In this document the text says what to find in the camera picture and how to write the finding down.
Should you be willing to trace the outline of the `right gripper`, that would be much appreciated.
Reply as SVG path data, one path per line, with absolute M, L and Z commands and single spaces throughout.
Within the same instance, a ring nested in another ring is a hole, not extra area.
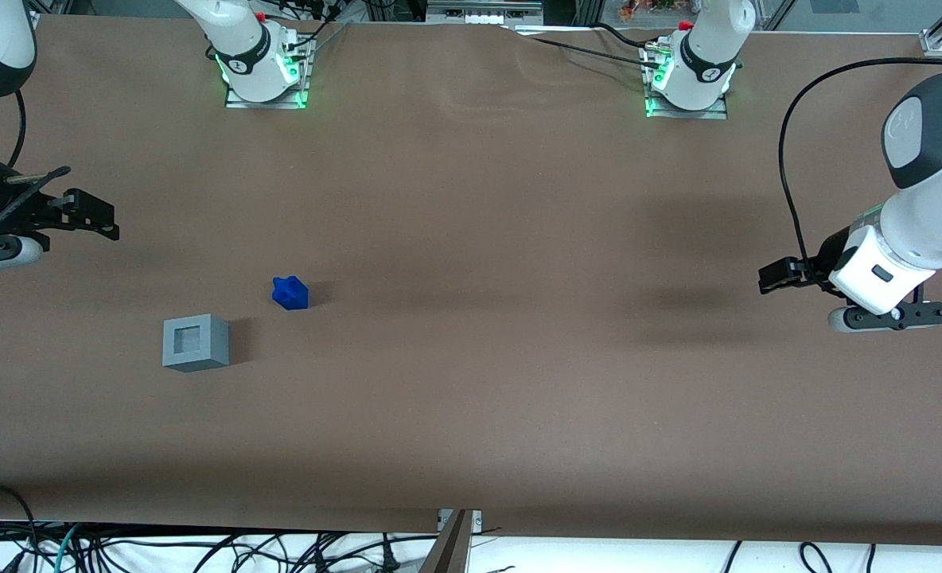
M 33 236 L 46 231 L 93 231 L 117 242 L 115 207 L 92 193 L 74 189 L 60 198 L 34 193 L 18 206 L 0 212 L 0 235 Z

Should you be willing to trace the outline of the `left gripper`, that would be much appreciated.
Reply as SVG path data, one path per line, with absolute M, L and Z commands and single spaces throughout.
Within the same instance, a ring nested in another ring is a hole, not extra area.
M 846 298 L 886 314 L 934 275 L 934 243 L 908 228 L 847 226 L 823 241 L 818 266 Z M 761 268 L 761 294 L 820 280 L 816 256 L 774 261 Z

